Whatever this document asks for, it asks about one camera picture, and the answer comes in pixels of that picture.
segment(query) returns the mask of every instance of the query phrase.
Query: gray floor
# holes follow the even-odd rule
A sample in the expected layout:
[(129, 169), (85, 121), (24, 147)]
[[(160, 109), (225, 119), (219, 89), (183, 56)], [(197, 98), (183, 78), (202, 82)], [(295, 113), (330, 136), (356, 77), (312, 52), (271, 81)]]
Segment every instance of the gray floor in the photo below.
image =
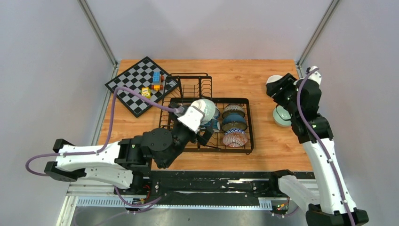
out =
[[(124, 208), (81, 207), (77, 209), (78, 226), (95, 226)], [(101, 226), (304, 226), (304, 213), (279, 219), (259, 210), (169, 210), (153, 209), (137, 215), (124, 214)]]

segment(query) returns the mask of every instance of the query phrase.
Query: metal post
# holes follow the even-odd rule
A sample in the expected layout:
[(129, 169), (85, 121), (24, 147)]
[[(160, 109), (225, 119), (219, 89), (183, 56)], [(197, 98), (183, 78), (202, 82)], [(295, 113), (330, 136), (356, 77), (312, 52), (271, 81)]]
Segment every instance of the metal post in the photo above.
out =
[(338, 6), (338, 3), (340, 1), (341, 0), (332, 0), (330, 5), (328, 6), (326, 13), (324, 14), (323, 18), (321, 19), (319, 25), (317, 26), (315, 32), (312, 35), (312, 38), (310, 39), (308, 45), (306, 46), (305, 50), (303, 51), (301, 57), (299, 58), (299, 60), (298, 60), (298, 62), (296, 64), (299, 70), (301, 70), (302, 64), (304, 63), (304, 61), (308, 57), (310, 51), (312, 50), (314, 44), (316, 43), (317, 39), (319, 38), (321, 32), (323, 31), (323, 29), (326, 26), (327, 22), (331, 18), (332, 14), (334, 13), (334, 11), (335, 11), (335, 9)]
[(104, 48), (105, 53), (107, 54), (109, 60), (111, 61), (112, 65), (116, 67), (118, 64), (115, 56), (113, 55), (110, 46), (108, 45), (107, 41), (105, 40), (105, 37), (103, 33), (101, 32), (100, 27), (98, 26), (96, 19), (94, 19), (94, 15), (90, 10), (90, 7), (88, 6), (88, 3), (86, 0), (78, 0), (78, 3), (82, 7), (83, 12), (85, 13), (91, 27), (94, 30), (94, 33), (96, 34), (98, 40), (100, 41), (101, 45)]

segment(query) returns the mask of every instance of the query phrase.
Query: black and white checkered board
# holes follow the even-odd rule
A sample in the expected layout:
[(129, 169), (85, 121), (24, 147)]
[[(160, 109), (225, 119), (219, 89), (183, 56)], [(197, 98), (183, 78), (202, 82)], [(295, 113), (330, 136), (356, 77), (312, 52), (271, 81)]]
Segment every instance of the black and white checkered board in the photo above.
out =
[[(160, 72), (160, 74), (165, 77), (165, 80), (162, 82), (164, 87), (163, 90), (151, 90), (150, 100), (158, 102), (166, 94), (170, 93), (177, 87), (177, 82), (174, 79), (166, 79), (168, 76), (170, 76), (169, 73), (163, 70), (148, 56), (140, 60), (137, 64), (131, 66), (116, 78), (107, 82), (105, 86), (112, 93), (118, 86), (125, 86), (136, 91), (137, 93), (140, 93), (141, 88), (151, 86), (154, 72)], [(126, 91), (119, 91), (118, 99), (136, 117), (139, 117), (151, 107), (151, 105), (148, 103), (140, 100), (138, 97), (135, 97), (133, 94), (130, 94)]]

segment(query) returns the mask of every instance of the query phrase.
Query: yellow toy car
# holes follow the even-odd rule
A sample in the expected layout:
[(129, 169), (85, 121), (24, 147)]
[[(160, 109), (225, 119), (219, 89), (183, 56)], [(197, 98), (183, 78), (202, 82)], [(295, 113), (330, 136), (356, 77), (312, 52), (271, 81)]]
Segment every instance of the yellow toy car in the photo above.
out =
[(148, 87), (141, 88), (141, 95), (145, 98), (151, 98), (151, 89)]

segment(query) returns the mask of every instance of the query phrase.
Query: dish rack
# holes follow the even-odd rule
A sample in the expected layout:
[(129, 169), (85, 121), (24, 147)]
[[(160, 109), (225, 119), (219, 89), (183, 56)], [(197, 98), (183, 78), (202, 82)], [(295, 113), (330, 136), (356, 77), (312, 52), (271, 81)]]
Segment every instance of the dish rack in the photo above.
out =
[[(228, 104), (238, 104), (245, 111), (245, 120), (247, 121), (247, 129), (245, 134), (248, 142), (241, 147), (227, 147), (223, 143), (224, 131), (214, 132), (209, 139), (206, 146), (199, 143), (193, 144), (189, 142), (184, 149), (185, 152), (217, 152), (217, 153), (246, 153), (250, 154), (254, 149), (254, 138), (252, 132), (251, 112), (249, 109), (249, 101), (246, 98), (226, 98), (226, 97), (212, 97), (212, 77), (207, 73), (172, 73), (166, 79), (174, 79), (178, 86), (171, 93), (162, 99), (163, 106), (169, 106), (171, 102), (180, 105), (187, 105), (195, 100), (206, 98), (212, 100), (219, 108), (220, 116), (219, 123), (222, 125), (222, 113)], [(172, 130), (173, 120), (170, 113), (161, 110), (160, 114), (160, 128)]]

